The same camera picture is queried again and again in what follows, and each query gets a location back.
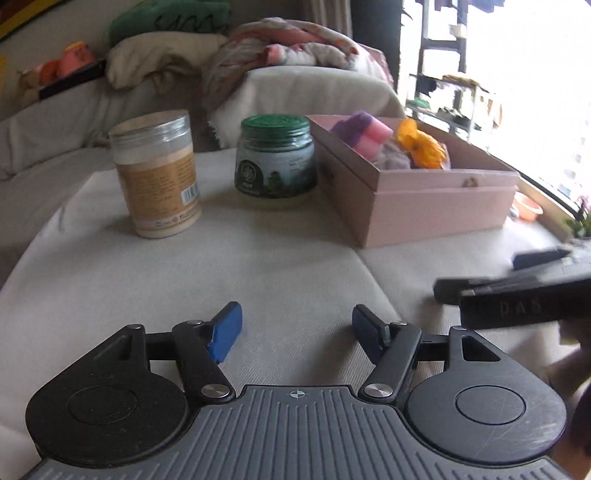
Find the pink sponge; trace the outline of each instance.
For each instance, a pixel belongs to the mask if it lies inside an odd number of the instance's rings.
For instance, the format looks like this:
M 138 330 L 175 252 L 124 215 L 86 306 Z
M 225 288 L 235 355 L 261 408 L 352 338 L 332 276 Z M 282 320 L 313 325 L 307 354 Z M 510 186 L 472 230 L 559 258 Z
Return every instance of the pink sponge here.
M 366 160 L 372 160 L 393 133 L 390 127 L 362 111 L 337 122 L 331 132 Z

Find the ribbed gray plate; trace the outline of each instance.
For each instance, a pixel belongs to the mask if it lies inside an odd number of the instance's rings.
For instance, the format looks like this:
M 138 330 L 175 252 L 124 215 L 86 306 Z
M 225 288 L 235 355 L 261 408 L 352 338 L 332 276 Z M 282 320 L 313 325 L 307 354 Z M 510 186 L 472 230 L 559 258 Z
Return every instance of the ribbed gray plate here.
M 357 400 L 347 387 L 253 387 L 201 410 L 177 443 L 149 460 L 83 469 L 54 460 L 28 480 L 558 480 L 550 460 L 478 468 L 439 456 L 396 410 Z

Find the green jar lid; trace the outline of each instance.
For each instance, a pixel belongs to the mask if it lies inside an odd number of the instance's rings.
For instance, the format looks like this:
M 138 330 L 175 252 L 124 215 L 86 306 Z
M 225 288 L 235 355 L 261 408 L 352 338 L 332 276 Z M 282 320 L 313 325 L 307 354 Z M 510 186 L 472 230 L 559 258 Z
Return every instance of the green jar lid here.
M 305 116 L 255 115 L 242 121 L 242 135 L 249 140 L 290 141 L 310 133 Z

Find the orange bowl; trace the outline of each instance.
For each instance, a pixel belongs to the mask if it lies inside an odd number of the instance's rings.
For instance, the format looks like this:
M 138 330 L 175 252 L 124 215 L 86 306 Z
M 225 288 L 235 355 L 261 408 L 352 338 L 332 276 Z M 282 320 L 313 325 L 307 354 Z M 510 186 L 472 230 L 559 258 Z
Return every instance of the orange bowl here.
M 519 212 L 519 218 L 527 220 L 528 222 L 535 221 L 538 215 L 544 213 L 540 205 L 528 196 L 523 195 L 521 192 L 515 194 L 513 205 L 515 205 L 515 208 L 517 208 L 517 211 Z

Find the green pillow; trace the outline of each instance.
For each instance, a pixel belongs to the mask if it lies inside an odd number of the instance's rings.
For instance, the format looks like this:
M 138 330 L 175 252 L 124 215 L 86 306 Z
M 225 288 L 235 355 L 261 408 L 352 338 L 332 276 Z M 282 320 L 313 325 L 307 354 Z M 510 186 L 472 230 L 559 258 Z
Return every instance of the green pillow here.
M 225 0 L 144 0 L 111 23 L 109 41 L 154 31 L 224 33 L 230 25 Z

